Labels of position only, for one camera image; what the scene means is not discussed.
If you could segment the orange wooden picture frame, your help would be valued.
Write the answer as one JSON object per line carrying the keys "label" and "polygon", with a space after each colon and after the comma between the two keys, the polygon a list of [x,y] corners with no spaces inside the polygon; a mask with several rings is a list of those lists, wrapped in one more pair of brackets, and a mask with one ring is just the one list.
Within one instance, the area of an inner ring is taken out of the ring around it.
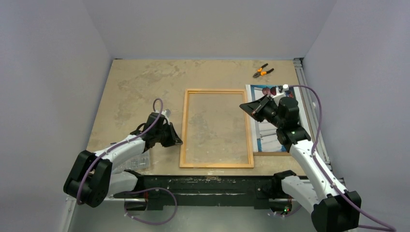
{"label": "orange wooden picture frame", "polygon": [[250,137],[251,129],[249,128],[249,116],[244,114],[246,141],[247,141],[247,156],[248,163],[187,163],[186,162],[186,145],[188,131],[188,110],[191,94],[238,94],[242,96],[243,103],[248,101],[246,91],[244,89],[206,89],[206,88],[188,88],[185,90],[183,117],[182,117],[182,132],[181,139],[183,145],[180,148],[179,167],[180,168],[196,168],[196,169],[253,169],[253,145]]}

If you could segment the photo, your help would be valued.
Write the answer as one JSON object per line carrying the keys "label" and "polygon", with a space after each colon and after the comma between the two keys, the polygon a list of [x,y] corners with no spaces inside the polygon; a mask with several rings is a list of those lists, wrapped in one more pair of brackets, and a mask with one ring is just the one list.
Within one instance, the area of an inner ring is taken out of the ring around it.
{"label": "photo", "polygon": [[[266,89],[273,89],[272,94],[279,94],[278,86],[274,85],[245,85],[248,101],[252,102],[264,96]],[[300,125],[305,128],[311,135],[310,123],[306,114],[306,107],[303,103],[300,88],[290,88],[284,92],[285,96],[294,98],[298,101]],[[281,145],[277,138],[276,127],[264,120],[257,122],[250,119],[251,141],[253,145],[253,153],[256,156],[286,156],[286,149]]]}

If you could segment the clear acrylic glass sheet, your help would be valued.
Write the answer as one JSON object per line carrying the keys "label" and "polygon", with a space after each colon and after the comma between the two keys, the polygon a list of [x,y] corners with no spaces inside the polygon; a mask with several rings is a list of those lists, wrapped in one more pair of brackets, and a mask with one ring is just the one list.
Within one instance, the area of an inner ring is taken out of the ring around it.
{"label": "clear acrylic glass sheet", "polygon": [[187,163],[248,163],[244,111],[238,94],[191,94]]}

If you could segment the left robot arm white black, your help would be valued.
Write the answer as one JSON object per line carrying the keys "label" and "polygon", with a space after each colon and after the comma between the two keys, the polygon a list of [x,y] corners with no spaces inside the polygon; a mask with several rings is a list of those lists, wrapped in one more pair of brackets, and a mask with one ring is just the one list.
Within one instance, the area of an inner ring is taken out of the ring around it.
{"label": "left robot arm white black", "polygon": [[163,147],[181,145],[166,109],[152,112],[142,130],[132,131],[122,141],[90,152],[80,152],[64,183],[63,192],[78,198],[80,203],[97,207],[107,196],[127,192],[137,198],[144,193],[144,184],[137,173],[119,167],[132,158],[142,158],[149,165],[149,150],[156,144]]}

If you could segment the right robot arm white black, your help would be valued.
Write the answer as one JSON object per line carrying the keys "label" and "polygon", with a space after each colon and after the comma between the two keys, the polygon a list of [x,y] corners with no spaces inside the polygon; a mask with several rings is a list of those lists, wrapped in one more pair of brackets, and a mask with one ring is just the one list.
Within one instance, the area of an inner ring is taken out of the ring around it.
{"label": "right robot arm white black", "polygon": [[309,184],[294,174],[277,173],[271,184],[279,197],[288,194],[310,213],[318,232],[343,232],[359,225],[361,197],[334,176],[316,151],[316,144],[300,123],[299,105],[288,97],[288,85],[278,86],[276,95],[264,95],[258,100],[243,103],[240,108],[257,122],[267,121],[276,127],[281,145],[298,162]]}

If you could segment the clear plastic screw box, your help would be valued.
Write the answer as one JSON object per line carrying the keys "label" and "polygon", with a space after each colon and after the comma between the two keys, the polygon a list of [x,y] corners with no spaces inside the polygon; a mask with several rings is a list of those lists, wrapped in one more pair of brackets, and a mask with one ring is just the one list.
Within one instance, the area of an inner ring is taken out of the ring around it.
{"label": "clear plastic screw box", "polygon": [[135,140],[110,150],[106,157],[112,162],[112,173],[118,174],[125,170],[145,169],[150,166],[149,151],[144,151],[145,142]]}

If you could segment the orange black pliers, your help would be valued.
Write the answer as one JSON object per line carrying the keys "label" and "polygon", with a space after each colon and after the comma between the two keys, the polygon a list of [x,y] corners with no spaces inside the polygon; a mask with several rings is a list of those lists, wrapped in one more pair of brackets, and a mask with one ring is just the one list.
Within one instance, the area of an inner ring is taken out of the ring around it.
{"label": "orange black pliers", "polygon": [[268,63],[262,65],[252,77],[253,77],[253,78],[258,78],[258,77],[260,77],[260,76],[267,75],[267,74],[269,74],[269,73],[271,73],[271,72],[273,72],[273,71],[275,70],[274,68],[271,68],[271,69],[265,71],[264,68],[265,68],[266,66],[268,66]]}

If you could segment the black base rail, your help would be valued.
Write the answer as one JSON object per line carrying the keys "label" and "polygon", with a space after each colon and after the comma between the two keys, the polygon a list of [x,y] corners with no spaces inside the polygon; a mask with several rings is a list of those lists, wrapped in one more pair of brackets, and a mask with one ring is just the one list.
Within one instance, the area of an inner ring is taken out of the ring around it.
{"label": "black base rail", "polygon": [[141,175],[131,190],[114,198],[147,201],[148,210],[164,206],[233,206],[287,214],[296,200],[285,194],[275,176]]}

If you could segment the aluminium extrusion rail front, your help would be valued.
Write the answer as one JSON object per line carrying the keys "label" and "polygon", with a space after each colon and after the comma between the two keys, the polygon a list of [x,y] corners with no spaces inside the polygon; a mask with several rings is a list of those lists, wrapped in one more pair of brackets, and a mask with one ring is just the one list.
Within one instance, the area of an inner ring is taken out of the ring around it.
{"label": "aluminium extrusion rail front", "polygon": [[123,218],[124,199],[106,198],[96,207],[77,205],[76,200],[67,196],[62,211],[58,232],[98,231],[98,226],[107,226]]}

